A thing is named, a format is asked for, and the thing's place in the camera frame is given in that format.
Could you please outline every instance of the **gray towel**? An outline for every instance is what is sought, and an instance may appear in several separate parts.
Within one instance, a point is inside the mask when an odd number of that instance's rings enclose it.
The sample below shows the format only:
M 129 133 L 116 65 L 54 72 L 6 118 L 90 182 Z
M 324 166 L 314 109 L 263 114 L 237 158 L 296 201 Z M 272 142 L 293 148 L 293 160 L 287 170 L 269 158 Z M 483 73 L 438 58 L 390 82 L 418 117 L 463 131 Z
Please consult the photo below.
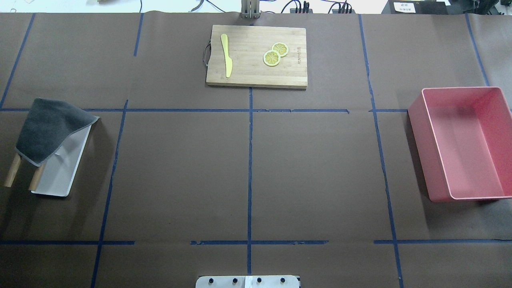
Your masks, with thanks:
M 98 119 L 67 102 L 37 98 L 19 134 L 16 152 L 39 167 L 70 135 Z

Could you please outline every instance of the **yellow knife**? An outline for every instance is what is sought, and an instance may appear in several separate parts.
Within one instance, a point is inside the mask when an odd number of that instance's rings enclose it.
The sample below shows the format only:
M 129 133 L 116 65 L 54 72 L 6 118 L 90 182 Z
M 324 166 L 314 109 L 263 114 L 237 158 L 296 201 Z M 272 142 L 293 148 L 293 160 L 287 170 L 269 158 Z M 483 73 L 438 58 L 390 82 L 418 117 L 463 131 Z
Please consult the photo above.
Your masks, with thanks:
M 228 54 L 228 42 L 227 35 L 221 35 L 222 49 L 224 49 L 224 60 L 226 61 L 226 78 L 231 77 L 231 71 L 233 70 L 233 60 L 229 58 Z

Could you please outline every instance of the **pink bin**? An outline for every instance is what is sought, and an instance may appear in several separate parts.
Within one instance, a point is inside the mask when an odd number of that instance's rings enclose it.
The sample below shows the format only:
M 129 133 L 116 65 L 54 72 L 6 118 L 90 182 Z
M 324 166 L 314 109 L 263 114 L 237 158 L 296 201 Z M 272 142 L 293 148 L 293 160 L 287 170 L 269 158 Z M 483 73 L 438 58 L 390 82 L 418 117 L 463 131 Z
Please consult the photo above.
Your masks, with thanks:
M 425 88 L 409 117 L 431 201 L 512 198 L 512 116 L 500 88 Z

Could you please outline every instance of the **wooden cutting board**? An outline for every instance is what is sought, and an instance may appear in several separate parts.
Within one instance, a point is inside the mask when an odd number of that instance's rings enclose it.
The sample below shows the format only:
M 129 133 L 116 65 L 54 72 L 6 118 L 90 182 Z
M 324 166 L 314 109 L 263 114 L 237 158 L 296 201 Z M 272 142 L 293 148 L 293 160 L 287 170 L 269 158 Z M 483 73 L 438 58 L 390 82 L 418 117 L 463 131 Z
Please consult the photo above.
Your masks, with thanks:
M 233 60 L 230 78 L 226 78 L 221 34 L 228 37 L 229 57 Z M 263 54 L 276 42 L 288 45 L 289 52 L 281 58 L 277 66 L 270 67 L 263 63 Z M 306 29 L 213 25 L 206 83 L 221 86 L 306 89 Z

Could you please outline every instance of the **lime slice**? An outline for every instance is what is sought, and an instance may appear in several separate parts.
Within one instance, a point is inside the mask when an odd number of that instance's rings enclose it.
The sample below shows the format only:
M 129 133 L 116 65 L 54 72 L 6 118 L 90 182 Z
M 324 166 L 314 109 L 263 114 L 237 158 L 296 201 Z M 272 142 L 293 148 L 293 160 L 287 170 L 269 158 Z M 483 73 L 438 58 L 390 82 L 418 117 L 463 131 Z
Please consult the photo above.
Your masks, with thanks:
M 263 54 L 263 62 L 270 67 L 276 66 L 279 61 L 281 61 L 281 56 L 277 51 L 268 50 Z
M 277 42 L 272 45 L 272 50 L 277 51 L 279 53 L 279 56 L 284 57 L 288 55 L 288 45 L 284 44 L 283 42 Z

